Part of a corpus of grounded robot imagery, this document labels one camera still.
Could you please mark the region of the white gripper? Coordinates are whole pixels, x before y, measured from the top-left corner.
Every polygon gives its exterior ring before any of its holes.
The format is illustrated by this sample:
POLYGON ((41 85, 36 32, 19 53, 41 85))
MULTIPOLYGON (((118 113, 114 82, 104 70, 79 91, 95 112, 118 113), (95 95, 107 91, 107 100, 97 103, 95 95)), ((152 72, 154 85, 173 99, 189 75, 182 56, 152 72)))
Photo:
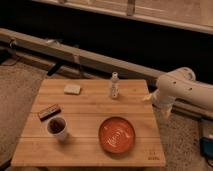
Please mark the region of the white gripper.
POLYGON ((143 101, 151 102, 161 111, 165 118, 171 115, 172 106, 174 104, 174 98, 172 96, 162 93, 160 90, 155 90, 153 93, 145 95, 143 101))

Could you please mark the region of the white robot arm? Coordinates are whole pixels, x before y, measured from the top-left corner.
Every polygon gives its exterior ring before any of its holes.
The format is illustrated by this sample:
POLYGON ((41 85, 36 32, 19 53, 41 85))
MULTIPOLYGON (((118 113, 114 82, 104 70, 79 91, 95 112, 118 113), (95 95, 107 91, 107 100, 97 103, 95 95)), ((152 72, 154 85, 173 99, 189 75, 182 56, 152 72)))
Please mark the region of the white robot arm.
POLYGON ((194 71, 188 67, 162 74, 156 81, 157 89, 143 98, 158 107, 165 117, 171 115, 177 98, 213 111, 213 85, 196 80, 194 71))

